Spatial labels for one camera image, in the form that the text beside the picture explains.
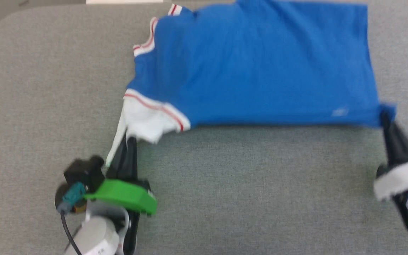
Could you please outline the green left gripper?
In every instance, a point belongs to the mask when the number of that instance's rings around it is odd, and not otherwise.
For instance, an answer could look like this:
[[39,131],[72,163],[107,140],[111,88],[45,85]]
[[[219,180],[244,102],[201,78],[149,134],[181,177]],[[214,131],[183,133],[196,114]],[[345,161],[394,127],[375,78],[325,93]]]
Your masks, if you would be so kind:
[[134,137],[130,137],[127,142],[126,139],[122,139],[107,167],[107,179],[95,192],[87,193],[84,198],[121,206],[136,213],[155,215],[158,201],[149,181],[109,179],[118,178],[120,171],[124,169],[127,153],[129,177],[134,180],[138,178],[137,140]]

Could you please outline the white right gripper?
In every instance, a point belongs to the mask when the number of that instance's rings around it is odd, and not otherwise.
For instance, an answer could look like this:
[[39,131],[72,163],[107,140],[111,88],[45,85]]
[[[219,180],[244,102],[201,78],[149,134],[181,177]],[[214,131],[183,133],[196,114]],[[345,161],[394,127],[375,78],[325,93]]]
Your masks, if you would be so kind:
[[391,121],[390,115],[381,114],[380,120],[387,155],[384,169],[393,168],[374,181],[374,194],[378,201],[408,191],[408,136],[396,121]]

